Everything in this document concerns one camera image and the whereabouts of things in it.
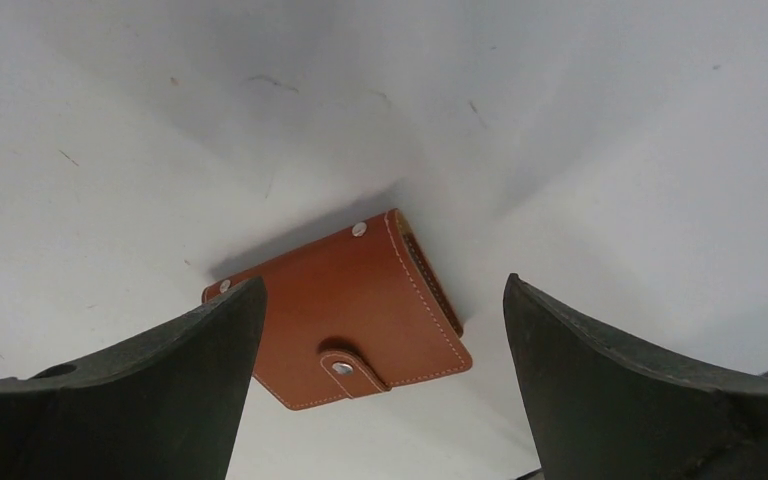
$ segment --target card holder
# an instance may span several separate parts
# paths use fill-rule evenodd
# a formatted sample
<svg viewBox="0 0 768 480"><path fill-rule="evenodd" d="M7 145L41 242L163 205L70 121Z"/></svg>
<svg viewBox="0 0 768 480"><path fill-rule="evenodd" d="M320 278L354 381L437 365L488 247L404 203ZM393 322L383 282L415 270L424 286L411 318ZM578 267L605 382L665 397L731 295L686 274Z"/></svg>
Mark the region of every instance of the card holder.
<svg viewBox="0 0 768 480"><path fill-rule="evenodd" d="M233 275L268 302L254 377L292 410L468 370L461 323L408 222L390 210Z"/></svg>

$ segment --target brown leather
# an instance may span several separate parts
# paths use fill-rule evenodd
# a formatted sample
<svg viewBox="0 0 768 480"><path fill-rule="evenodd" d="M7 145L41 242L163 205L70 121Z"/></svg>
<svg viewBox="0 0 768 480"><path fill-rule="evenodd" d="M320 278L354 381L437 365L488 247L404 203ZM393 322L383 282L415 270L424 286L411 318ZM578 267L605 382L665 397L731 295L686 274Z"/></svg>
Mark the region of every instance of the brown leather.
<svg viewBox="0 0 768 480"><path fill-rule="evenodd" d="M269 301L255 378L287 408L468 370L461 324L398 210L366 220L230 277L255 276ZM202 300L220 293L223 281ZM353 371L339 375L335 362Z"/></svg>

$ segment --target brown leather wallet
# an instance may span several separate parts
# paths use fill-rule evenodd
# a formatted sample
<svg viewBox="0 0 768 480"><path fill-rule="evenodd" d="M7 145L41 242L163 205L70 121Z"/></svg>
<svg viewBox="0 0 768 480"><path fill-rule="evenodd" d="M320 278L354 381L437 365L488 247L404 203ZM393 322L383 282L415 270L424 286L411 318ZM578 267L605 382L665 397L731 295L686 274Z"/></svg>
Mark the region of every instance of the brown leather wallet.
<svg viewBox="0 0 768 480"><path fill-rule="evenodd" d="M292 410L468 370L443 289L398 210L211 285L262 276L269 295L254 377Z"/></svg>

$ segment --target screw hole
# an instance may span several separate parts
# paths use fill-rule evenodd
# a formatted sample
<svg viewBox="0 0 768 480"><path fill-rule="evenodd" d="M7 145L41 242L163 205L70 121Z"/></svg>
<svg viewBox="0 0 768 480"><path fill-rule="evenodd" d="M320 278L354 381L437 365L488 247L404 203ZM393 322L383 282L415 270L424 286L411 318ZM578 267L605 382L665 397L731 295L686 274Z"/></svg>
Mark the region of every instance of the screw hole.
<svg viewBox="0 0 768 480"><path fill-rule="evenodd" d="M72 365L71 363L63 363L46 368L45 370L31 377L31 379L59 377L61 375L66 375L67 373L72 373L77 369L78 367Z"/></svg>

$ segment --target wallet flap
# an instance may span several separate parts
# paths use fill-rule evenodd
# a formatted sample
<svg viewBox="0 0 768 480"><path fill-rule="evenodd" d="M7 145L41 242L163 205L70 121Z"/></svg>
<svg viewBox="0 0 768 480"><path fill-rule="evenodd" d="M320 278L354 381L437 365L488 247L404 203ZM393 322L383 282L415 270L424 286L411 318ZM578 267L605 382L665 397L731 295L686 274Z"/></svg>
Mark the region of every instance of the wallet flap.
<svg viewBox="0 0 768 480"><path fill-rule="evenodd" d="M255 276L269 293L255 378L290 409L472 366L460 322L398 210L217 282L203 299ZM353 373L337 375L331 360Z"/></svg>
<svg viewBox="0 0 768 480"><path fill-rule="evenodd" d="M319 364L348 398L363 397L390 390L360 357L345 350L325 350Z"/></svg>

